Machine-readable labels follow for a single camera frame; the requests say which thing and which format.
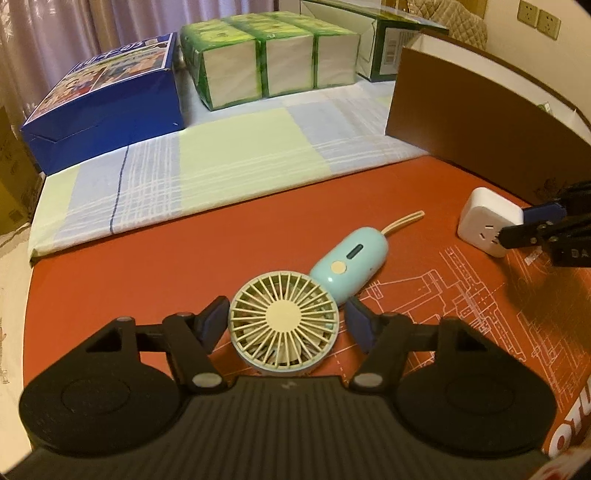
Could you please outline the pink curtain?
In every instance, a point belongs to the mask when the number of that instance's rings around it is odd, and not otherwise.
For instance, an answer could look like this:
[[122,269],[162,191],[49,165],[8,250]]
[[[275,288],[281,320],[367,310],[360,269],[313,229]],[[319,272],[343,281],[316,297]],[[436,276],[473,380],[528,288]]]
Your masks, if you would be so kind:
[[83,60],[185,24],[274,9],[274,1],[3,1],[1,105],[19,128]]

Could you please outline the wall socket plates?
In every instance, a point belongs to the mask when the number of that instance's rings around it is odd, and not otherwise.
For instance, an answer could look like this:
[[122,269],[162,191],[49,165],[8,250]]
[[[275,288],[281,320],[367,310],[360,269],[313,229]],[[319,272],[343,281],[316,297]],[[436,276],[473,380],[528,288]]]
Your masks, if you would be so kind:
[[521,0],[517,10],[517,20],[552,40],[557,40],[561,27],[561,20],[551,13],[541,10],[528,1]]

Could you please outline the white smart socket cube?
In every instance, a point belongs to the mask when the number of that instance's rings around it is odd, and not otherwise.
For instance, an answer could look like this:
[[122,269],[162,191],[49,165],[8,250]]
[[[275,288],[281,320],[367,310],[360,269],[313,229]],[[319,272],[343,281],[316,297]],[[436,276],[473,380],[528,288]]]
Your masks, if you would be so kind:
[[503,258],[507,250],[498,236],[504,227],[521,225],[520,206],[486,188],[474,189],[465,204],[458,224],[461,240],[494,258]]

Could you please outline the plaid folded cloth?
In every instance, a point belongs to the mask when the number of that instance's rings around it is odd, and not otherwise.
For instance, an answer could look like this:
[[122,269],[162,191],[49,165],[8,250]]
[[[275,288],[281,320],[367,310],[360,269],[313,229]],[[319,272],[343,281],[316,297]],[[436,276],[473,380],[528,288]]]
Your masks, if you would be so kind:
[[50,175],[30,230],[38,259],[107,236],[420,157],[386,135],[394,86],[360,80],[208,110],[182,93],[183,130]]

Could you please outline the quilted beige chair cover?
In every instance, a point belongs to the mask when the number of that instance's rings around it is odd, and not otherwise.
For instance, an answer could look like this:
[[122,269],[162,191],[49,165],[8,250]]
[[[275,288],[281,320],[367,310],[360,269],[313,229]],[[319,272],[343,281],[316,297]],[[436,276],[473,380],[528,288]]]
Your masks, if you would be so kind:
[[449,35],[480,50],[488,43],[485,20],[472,13],[457,0],[408,0],[409,12],[439,23],[449,29]]

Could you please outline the blue flat puzzle box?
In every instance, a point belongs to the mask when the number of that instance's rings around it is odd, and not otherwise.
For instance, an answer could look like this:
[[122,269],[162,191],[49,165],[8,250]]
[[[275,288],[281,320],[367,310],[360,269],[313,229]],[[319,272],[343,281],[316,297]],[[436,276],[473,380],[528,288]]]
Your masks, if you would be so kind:
[[76,64],[21,127],[49,176],[184,128],[175,75],[177,34],[140,40]]

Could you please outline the green tissue pack bundle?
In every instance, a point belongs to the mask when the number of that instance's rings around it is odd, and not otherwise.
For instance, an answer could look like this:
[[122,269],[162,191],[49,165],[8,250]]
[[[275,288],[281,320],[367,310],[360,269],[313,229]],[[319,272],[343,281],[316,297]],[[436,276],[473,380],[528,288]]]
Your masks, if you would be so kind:
[[211,111],[356,82],[360,35],[289,11],[183,26],[184,64]]

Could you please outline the red Motul cardboard mat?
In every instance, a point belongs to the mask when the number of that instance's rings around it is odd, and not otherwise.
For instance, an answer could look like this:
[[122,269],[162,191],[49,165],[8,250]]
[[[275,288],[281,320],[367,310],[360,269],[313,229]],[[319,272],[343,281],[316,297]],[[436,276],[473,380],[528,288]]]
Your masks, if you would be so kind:
[[501,345],[553,388],[546,447],[590,435],[590,273],[534,249],[495,259],[457,236],[482,180],[432,157],[389,165],[71,249],[37,262],[26,311],[24,377],[33,379],[118,316],[157,323],[232,296],[260,274],[307,273],[356,228],[425,217],[389,239],[363,302],[418,323],[453,316]]

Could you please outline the mint handheld fan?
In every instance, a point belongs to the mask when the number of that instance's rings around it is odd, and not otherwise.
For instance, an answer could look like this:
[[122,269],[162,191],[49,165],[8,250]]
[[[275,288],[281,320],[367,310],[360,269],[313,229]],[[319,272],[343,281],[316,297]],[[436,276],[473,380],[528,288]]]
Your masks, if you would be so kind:
[[339,307],[385,264],[388,236],[424,217],[419,210],[381,230],[360,227],[308,274],[273,271],[245,283],[228,313],[229,338],[238,356],[267,375],[300,375],[317,368],[339,336]]

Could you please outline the brown open storage box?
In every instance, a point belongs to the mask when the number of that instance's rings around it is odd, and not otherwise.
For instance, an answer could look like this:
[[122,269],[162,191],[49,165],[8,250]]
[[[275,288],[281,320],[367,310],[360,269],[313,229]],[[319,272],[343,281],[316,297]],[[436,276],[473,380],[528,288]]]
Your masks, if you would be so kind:
[[403,48],[386,133],[529,203],[590,178],[590,122],[574,103],[442,34]]

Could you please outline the green landscape milk carton box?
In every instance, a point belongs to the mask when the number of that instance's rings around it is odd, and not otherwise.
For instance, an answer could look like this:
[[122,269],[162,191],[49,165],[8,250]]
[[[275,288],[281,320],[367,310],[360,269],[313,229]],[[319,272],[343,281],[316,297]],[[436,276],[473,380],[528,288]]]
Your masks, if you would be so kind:
[[448,27],[402,10],[345,1],[301,1],[300,13],[358,33],[356,72],[370,82],[395,80],[403,49],[421,31],[449,34]]

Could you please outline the brown cardboard box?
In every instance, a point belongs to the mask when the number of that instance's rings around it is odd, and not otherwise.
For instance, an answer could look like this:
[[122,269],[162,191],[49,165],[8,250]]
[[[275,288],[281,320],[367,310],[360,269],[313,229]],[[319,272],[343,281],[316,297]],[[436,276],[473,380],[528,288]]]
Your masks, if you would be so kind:
[[13,132],[4,106],[0,119],[0,233],[5,235],[33,218],[44,179],[27,145]]

